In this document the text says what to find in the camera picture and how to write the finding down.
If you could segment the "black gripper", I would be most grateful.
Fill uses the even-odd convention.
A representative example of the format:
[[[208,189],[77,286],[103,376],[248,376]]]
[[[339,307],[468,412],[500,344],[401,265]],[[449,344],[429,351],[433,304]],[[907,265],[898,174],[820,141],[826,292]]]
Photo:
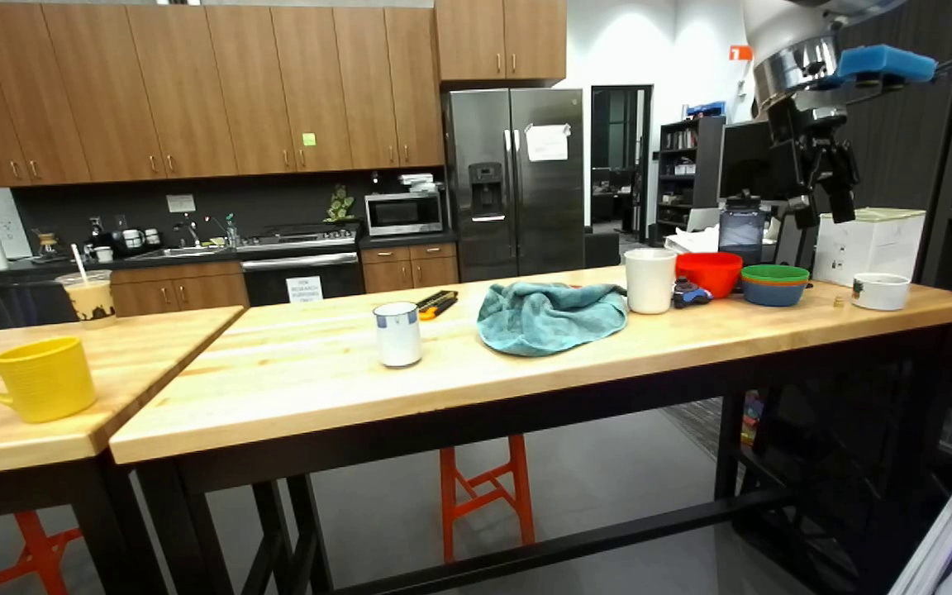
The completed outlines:
[[[835,119],[814,119],[795,98],[766,104],[769,140],[795,152],[799,189],[832,212],[853,209],[856,168],[848,152],[832,140]]]

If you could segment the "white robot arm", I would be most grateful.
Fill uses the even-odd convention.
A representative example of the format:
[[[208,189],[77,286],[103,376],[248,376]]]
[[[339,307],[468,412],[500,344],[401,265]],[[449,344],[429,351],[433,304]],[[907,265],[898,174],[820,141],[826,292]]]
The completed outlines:
[[[856,101],[839,72],[846,27],[887,16],[907,0],[742,0],[755,50],[757,110],[769,140],[795,147],[799,185],[826,201],[835,221],[853,219],[853,159],[832,140]]]

